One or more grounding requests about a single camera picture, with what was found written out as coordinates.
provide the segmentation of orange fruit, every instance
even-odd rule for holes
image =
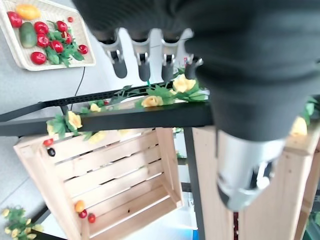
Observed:
[[[74,205],[74,209],[77,213],[81,213],[83,210],[85,210],[85,202],[82,200],[79,200]]]

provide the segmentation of wooden slat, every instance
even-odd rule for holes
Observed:
[[[131,174],[123,176],[119,179],[112,180],[95,188],[91,191],[85,192],[73,198],[73,202],[78,200],[85,202],[86,208],[89,208],[97,203],[100,203],[127,188],[130,188],[146,179],[164,171],[161,161],[156,161],[143,167]]]
[[[175,192],[176,196],[182,200],[182,188],[178,173],[178,159],[172,128],[158,127],[155,131],[158,137],[164,174],[168,185]]]
[[[141,133],[141,131],[146,131],[149,128],[139,128],[139,129],[133,129],[132,131],[128,132],[128,134],[125,137],[136,135],[138,133]],[[90,152],[94,149],[101,148],[103,146],[118,142],[123,137],[120,135],[120,133],[117,130],[109,130],[106,131],[106,136],[103,140],[91,144],[88,143],[88,141],[84,141],[84,136],[76,136],[71,139],[67,139],[65,141],[58,142],[56,144],[53,144],[53,148],[55,150],[55,156],[51,157],[51,160],[54,163],[61,162],[63,160],[75,157],[77,155]]]
[[[90,225],[90,237],[92,238],[97,234],[104,232],[104,230],[137,215],[142,210],[146,210],[151,205],[154,205],[154,203],[163,201],[164,198],[168,197],[169,195],[165,188],[160,186],[107,212],[106,214],[98,217],[94,224]]]
[[[87,211],[94,213],[96,217],[104,215],[106,212],[109,212],[112,209],[124,205],[127,202],[130,202],[131,200],[162,186],[161,176],[162,175],[152,178],[148,181],[143,181],[131,187],[130,189],[119,193],[118,195],[110,197],[107,200],[87,208]]]
[[[54,165],[42,143],[37,144],[37,147],[21,148],[18,144],[14,149],[66,236],[72,240],[81,240],[81,224],[74,211],[74,204],[62,181],[55,175]]]
[[[312,163],[284,151],[270,186],[239,212],[239,240],[293,240]]]
[[[160,159],[159,147],[155,146],[96,171],[89,172],[86,175],[73,178],[65,182],[65,187],[69,194],[74,197],[77,194],[97,187],[99,184],[120,177],[158,159]]]
[[[153,131],[65,161],[56,165],[55,169],[61,179],[66,180],[86,174],[89,170],[130,156],[156,144],[158,144],[158,138],[156,132]]]
[[[217,189],[216,130],[213,126],[206,126],[193,128],[192,132],[205,239],[234,240],[233,213],[226,209]]]
[[[304,232],[307,226],[309,215],[312,211],[312,207],[317,192],[318,182],[320,178],[320,141],[318,141],[316,147],[316,153],[313,156],[310,174],[306,180],[301,211],[297,228],[295,231],[294,240],[302,240]]]
[[[168,198],[155,206],[143,211],[142,213],[124,221],[121,224],[91,238],[92,240],[120,240],[125,236],[147,226],[158,218],[176,209],[176,204]]]

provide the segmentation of black metal bar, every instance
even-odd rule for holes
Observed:
[[[52,117],[0,122],[0,136],[47,134],[46,121]],[[133,108],[90,113],[81,117],[81,132],[155,127],[202,127],[212,125],[207,102],[176,103],[167,106]]]
[[[158,85],[160,87],[164,87],[166,85],[166,83],[165,82],[154,83],[154,84],[151,84],[150,86],[155,87],[156,85]],[[172,86],[173,86],[172,82],[169,82],[167,84],[167,88],[172,88]],[[137,91],[137,94],[135,94],[135,97],[147,95],[147,93],[146,93],[147,88],[148,88],[148,86],[146,86],[146,85],[132,87],[129,90],[124,92],[124,96],[127,97],[128,92],[130,92],[132,90]],[[101,100],[101,99],[111,99],[112,97],[117,96],[115,93],[120,90],[121,89],[112,90],[112,91],[103,91],[103,92],[96,92],[96,93],[91,93],[91,94],[61,98],[61,99],[56,99],[56,100],[50,100],[50,101],[46,101],[45,104],[48,107],[59,107],[59,106],[65,106],[65,105],[69,105],[69,104],[83,103],[83,102],[89,102],[89,101],[95,101],[95,100]]]
[[[204,225],[203,210],[202,210],[202,204],[201,204],[194,136],[193,136],[191,127],[184,128],[184,139],[185,139],[185,146],[186,146],[186,155],[188,158],[190,184],[191,184],[192,195],[193,195],[194,211],[195,211],[196,223],[198,227],[199,240],[205,240],[206,239],[205,225]]]
[[[33,234],[36,234],[36,239],[37,240],[66,240],[65,238],[52,236],[52,235],[46,234],[44,232],[39,232],[39,231],[36,231],[36,230],[32,230],[31,232]]]
[[[62,111],[63,115],[67,115],[68,114],[69,108],[68,108],[67,105],[60,106],[60,108],[61,108],[61,111]]]
[[[11,119],[16,119],[18,117],[33,113],[33,112],[41,110],[41,109],[44,109],[46,107],[47,107],[46,103],[41,101],[41,102],[38,102],[38,103],[30,105],[30,106],[19,108],[17,110],[1,114],[0,115],[0,122],[6,122]]]

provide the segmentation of black cable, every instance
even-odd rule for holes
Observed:
[[[84,66],[84,67],[83,67],[83,72],[82,72],[82,77],[81,77],[80,83],[79,83],[79,85],[78,85],[78,88],[77,88],[76,91],[75,91],[74,96],[77,96],[77,94],[78,94],[78,91],[79,91],[79,89],[80,89],[80,86],[81,86],[81,84],[82,84],[82,81],[84,80],[85,72],[86,72],[86,67]]]

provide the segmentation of green avocado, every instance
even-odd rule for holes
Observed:
[[[37,44],[37,34],[31,22],[22,24],[19,28],[19,38],[25,49],[33,48]]]

